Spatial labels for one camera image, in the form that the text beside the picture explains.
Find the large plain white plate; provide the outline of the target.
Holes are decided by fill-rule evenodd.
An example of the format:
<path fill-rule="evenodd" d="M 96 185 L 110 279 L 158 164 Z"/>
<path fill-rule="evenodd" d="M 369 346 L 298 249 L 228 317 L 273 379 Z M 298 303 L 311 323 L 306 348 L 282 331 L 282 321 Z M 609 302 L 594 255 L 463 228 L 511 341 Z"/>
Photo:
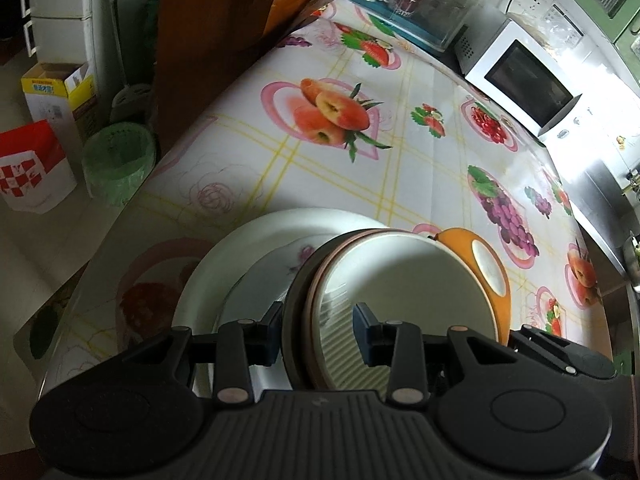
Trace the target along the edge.
<path fill-rule="evenodd" d="M 259 320 L 282 300 L 297 271 L 316 249 L 352 231 L 381 222 L 329 208 L 297 208 L 265 214 L 240 226 L 198 264 L 178 301 L 172 324 L 195 335 L 227 322 Z"/>

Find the pink plastic bowl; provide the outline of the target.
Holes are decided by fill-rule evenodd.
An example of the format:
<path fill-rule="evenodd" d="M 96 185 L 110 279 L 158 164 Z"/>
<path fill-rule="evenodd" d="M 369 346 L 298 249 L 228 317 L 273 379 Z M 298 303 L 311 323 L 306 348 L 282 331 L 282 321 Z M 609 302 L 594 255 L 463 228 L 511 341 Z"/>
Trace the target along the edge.
<path fill-rule="evenodd" d="M 314 328 L 314 318 L 316 317 L 316 307 L 314 306 L 314 302 L 316 301 L 316 296 L 318 295 L 318 289 L 320 283 L 322 281 L 322 275 L 326 273 L 326 269 L 329 267 L 331 260 L 334 259 L 343 249 L 345 249 L 348 245 L 355 243 L 360 238 L 365 238 L 367 236 L 371 236 L 373 234 L 387 234 L 387 233 L 400 233 L 400 234 L 408 234 L 408 231 L 400 230 L 400 229 L 362 229 L 356 230 L 352 232 L 347 232 L 350 234 L 350 237 L 345 240 L 340 246 L 334 249 L 321 263 L 319 269 L 316 274 L 314 274 L 314 279 L 312 280 L 306 298 L 305 304 L 305 312 L 304 312 L 304 321 L 309 324 L 310 334 L 307 336 L 306 342 L 306 356 L 307 361 L 310 365 L 310 368 L 314 371 L 314 373 L 318 373 L 320 379 L 322 380 L 323 385 L 327 385 L 328 388 L 326 390 L 333 390 L 335 386 L 330 382 L 328 378 L 328 374 L 323 369 L 322 361 L 322 352 L 320 348 L 319 342 L 319 333 L 316 328 Z"/>

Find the pink floral white plate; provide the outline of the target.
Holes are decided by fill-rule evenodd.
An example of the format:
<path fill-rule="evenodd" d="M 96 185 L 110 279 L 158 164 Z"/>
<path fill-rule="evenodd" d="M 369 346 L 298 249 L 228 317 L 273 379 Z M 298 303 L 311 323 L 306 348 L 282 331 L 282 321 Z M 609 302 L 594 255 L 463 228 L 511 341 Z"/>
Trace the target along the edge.
<path fill-rule="evenodd" d="M 224 297 L 215 330 L 228 322 L 250 318 L 258 321 L 275 301 L 282 301 L 300 266 L 336 234 L 322 233 L 294 240 L 255 262 Z"/>

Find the cream and orange bowl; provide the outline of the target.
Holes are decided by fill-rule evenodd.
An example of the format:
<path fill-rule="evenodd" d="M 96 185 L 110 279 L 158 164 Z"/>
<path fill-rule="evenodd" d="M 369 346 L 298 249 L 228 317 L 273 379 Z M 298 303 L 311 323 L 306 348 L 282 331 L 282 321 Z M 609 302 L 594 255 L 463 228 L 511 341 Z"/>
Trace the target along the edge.
<path fill-rule="evenodd" d="M 388 371 L 363 363 L 352 307 L 364 302 L 382 322 L 402 321 L 442 336 L 465 325 L 505 344 L 511 324 L 506 269 L 484 238 L 451 228 L 425 236 L 373 234 L 331 260 L 318 289 L 314 328 L 323 369 L 338 390 L 386 389 Z"/>

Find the stainless steel bowl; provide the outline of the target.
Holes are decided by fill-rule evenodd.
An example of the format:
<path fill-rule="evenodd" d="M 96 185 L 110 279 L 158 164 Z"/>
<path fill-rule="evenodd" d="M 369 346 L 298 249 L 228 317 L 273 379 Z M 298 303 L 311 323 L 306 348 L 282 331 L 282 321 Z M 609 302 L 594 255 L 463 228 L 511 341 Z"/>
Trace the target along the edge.
<path fill-rule="evenodd" d="M 322 261 L 350 237 L 344 233 L 328 240 L 317 248 L 300 266 L 288 293 L 282 311 L 282 356 L 286 374 L 295 390 L 321 391 L 328 388 L 322 384 L 318 373 L 310 368 L 306 356 L 309 324 L 304 321 L 305 304 L 309 286 Z"/>

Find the green kitchen cupboard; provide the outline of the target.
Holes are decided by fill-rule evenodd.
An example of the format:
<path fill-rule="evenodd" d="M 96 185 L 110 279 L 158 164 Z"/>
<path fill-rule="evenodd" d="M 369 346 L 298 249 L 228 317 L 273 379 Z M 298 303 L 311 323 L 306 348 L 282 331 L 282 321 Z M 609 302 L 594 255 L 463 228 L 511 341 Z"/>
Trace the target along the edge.
<path fill-rule="evenodd" d="M 626 29 L 615 41 L 615 47 L 634 80 L 640 78 L 640 11 L 634 14 Z"/>

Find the steel basin with vegetables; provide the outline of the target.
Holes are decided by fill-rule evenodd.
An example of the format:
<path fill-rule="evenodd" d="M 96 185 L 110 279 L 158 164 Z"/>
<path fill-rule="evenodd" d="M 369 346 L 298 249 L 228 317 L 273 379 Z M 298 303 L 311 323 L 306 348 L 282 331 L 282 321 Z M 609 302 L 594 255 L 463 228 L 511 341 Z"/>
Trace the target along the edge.
<path fill-rule="evenodd" d="M 632 287 L 638 292 L 640 288 L 639 240 L 633 232 L 630 232 L 624 241 L 623 256 Z"/>

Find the stainless steel countertop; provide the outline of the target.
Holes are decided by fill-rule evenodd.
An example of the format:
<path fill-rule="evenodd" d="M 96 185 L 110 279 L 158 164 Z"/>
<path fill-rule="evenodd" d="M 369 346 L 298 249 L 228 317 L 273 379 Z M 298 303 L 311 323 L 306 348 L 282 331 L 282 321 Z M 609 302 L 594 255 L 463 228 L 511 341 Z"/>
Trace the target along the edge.
<path fill-rule="evenodd" d="M 612 267 L 631 284 L 625 266 L 623 244 L 630 232 L 639 239 L 637 209 L 629 203 L 602 160 L 582 168 L 576 176 L 564 182 L 578 224 Z"/>

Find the green waste basket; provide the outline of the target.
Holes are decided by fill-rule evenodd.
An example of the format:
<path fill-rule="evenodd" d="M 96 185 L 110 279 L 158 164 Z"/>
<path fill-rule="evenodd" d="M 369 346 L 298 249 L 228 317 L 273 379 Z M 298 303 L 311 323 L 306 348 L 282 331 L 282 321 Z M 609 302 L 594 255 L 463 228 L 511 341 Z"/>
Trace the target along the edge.
<path fill-rule="evenodd" d="M 125 206 L 155 166 L 152 134 L 142 125 L 119 122 L 86 141 L 81 168 L 89 195 L 108 206 Z"/>

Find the fruit pattern tablecloth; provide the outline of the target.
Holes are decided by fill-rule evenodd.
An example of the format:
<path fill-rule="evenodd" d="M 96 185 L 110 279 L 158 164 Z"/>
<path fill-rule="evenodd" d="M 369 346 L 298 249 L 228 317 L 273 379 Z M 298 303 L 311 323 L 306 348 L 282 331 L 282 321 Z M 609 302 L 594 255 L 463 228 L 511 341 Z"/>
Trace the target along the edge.
<path fill-rule="evenodd" d="M 206 330 L 274 248 L 381 222 L 465 228 L 506 267 L 511 324 L 612 351 L 577 195 L 500 107 L 336 0 L 250 68 L 163 157 L 92 258 L 52 341 L 49 390 L 175 321 Z"/>

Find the red and white box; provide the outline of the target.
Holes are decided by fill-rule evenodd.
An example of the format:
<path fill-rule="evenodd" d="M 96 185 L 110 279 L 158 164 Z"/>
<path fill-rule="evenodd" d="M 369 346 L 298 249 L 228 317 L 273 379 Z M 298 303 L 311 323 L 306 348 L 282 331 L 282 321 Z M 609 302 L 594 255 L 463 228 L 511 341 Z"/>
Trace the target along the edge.
<path fill-rule="evenodd" d="M 45 121 L 2 132 L 1 197 L 15 211 L 45 214 L 76 188 L 62 145 Z"/>

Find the white microwave oven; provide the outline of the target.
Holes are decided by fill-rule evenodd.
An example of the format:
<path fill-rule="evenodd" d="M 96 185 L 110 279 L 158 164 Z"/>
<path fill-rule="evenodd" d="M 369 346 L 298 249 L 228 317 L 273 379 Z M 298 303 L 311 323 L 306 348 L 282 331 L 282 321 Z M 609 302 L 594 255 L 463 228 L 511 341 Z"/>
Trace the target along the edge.
<path fill-rule="evenodd" d="M 482 9 L 454 45 L 467 82 L 534 136 L 554 128 L 582 96 L 578 83 L 516 21 Z"/>

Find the yellow white cardboard box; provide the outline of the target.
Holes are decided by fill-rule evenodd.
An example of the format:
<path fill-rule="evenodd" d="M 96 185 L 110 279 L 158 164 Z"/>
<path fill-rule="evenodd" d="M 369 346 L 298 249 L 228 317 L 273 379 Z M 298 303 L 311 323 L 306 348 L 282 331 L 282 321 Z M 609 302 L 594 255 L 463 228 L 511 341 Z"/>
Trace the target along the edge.
<path fill-rule="evenodd" d="M 32 120 L 45 120 L 67 153 L 96 131 L 98 96 L 89 63 L 38 63 L 21 76 L 21 86 Z"/>

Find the wooden display cabinet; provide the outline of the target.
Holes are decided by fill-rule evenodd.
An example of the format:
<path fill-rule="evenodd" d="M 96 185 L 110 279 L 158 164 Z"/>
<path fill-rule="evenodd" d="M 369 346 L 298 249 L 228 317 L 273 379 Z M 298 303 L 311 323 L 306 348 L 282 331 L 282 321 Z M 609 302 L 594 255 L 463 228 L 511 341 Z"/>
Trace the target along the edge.
<path fill-rule="evenodd" d="M 160 0 L 154 130 L 167 153 L 310 0 Z"/>

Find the white refrigerator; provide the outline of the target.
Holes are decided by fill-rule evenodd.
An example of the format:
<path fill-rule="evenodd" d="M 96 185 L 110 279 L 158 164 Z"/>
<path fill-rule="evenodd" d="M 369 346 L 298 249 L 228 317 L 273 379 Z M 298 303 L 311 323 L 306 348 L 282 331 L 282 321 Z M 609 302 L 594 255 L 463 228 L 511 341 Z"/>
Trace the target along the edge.
<path fill-rule="evenodd" d="M 40 63 L 89 64 L 111 101 L 152 81 L 160 0 L 20 0 L 27 51 Z"/>

